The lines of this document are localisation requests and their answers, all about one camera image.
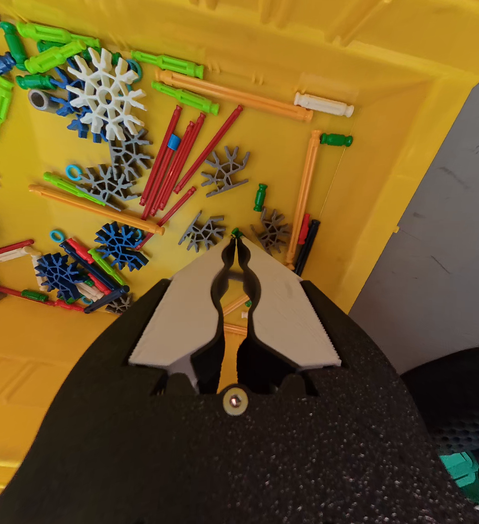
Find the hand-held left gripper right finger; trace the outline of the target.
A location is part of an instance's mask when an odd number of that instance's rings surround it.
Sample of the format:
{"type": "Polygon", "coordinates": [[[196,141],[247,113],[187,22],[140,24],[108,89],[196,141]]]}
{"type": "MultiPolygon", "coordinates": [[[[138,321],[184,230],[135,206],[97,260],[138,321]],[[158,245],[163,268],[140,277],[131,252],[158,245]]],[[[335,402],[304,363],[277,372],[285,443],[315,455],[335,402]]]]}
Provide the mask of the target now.
{"type": "Polygon", "coordinates": [[[247,336],[237,350],[238,382],[278,389],[287,376],[341,366],[303,280],[248,239],[237,239],[236,251],[252,302],[247,336]]]}

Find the pile of colourful toy pieces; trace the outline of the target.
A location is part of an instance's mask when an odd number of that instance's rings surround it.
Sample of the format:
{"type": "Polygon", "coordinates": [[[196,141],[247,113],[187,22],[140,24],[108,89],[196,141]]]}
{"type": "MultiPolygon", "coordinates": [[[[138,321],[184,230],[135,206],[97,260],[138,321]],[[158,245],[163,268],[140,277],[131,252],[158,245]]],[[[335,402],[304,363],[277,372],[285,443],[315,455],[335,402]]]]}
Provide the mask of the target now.
{"type": "MultiPolygon", "coordinates": [[[[18,20],[63,28],[71,34],[99,39],[97,47],[120,52],[131,58],[134,50],[149,55],[171,55],[176,59],[203,65],[203,81],[217,86],[205,87],[199,92],[187,80],[175,89],[204,96],[212,104],[219,104],[218,115],[208,114],[202,132],[196,140],[189,163],[180,173],[182,177],[204,146],[222,126],[237,105],[245,115],[239,117],[225,141],[236,142],[245,150],[252,148],[256,160],[256,174],[267,177],[266,182],[277,186],[280,177],[287,177],[288,188],[273,189],[270,198],[281,200],[282,208],[294,212],[299,175],[306,155],[306,139],[312,128],[321,128],[335,118],[317,111],[309,120],[296,120],[297,114],[312,111],[292,104],[295,92],[311,94],[351,104],[359,104],[361,80],[365,65],[354,58],[351,45],[339,45],[334,37],[326,43],[320,30],[307,27],[305,22],[291,22],[284,28],[275,23],[263,24],[254,14],[247,15],[248,1],[225,2],[212,11],[207,1],[0,1],[0,18],[16,25],[18,20]]],[[[203,113],[203,109],[180,103],[167,94],[161,94],[151,82],[166,84],[165,72],[159,66],[134,58],[143,68],[143,79],[134,86],[146,95],[138,100],[145,110],[131,107],[131,114],[144,121],[155,140],[148,148],[157,154],[169,115],[178,103],[184,109],[176,130],[184,130],[189,121],[203,113]]],[[[101,217],[72,206],[45,200],[29,193],[26,186],[33,180],[40,183],[41,173],[47,168],[57,169],[62,175],[65,161],[107,161],[107,144],[93,145],[73,137],[66,131],[70,116],[37,116],[28,107],[26,94],[16,86],[7,120],[0,130],[0,245],[18,240],[34,239],[39,249],[51,245],[44,239],[54,226],[66,226],[66,231],[91,239],[101,217]]],[[[22,324],[82,323],[80,313],[65,312],[30,305],[27,301],[7,298],[0,303],[0,336],[14,332],[22,337],[22,324]]]]}

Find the black mesh chair seat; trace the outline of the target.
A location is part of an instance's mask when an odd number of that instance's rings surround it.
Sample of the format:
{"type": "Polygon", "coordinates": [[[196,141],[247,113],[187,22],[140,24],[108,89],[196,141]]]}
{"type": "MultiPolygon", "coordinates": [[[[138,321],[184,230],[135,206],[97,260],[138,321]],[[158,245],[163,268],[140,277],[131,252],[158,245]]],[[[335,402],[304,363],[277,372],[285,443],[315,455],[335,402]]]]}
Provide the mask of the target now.
{"type": "Polygon", "coordinates": [[[401,375],[440,455],[479,449],[479,347],[401,375]]]}

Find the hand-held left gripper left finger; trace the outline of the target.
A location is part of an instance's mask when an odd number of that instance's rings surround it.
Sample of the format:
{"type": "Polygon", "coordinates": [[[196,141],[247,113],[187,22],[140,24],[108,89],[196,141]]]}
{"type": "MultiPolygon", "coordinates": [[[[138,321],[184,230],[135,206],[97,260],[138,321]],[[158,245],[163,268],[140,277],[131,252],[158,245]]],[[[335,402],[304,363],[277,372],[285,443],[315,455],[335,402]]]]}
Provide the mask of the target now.
{"type": "Polygon", "coordinates": [[[235,253],[236,239],[223,240],[171,277],[129,364],[181,373],[198,393],[217,392],[225,349],[221,298],[235,253]]]}

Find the teal plastic object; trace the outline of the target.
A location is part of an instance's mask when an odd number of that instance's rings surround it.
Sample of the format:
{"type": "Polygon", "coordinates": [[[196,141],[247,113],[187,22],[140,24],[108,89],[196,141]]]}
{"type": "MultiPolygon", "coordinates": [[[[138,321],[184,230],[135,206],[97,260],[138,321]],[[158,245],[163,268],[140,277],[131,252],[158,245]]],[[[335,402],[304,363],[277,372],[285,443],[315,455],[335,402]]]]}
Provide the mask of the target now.
{"type": "Polygon", "coordinates": [[[476,459],[465,452],[440,455],[439,459],[465,497],[479,507],[479,464],[476,459]]]}

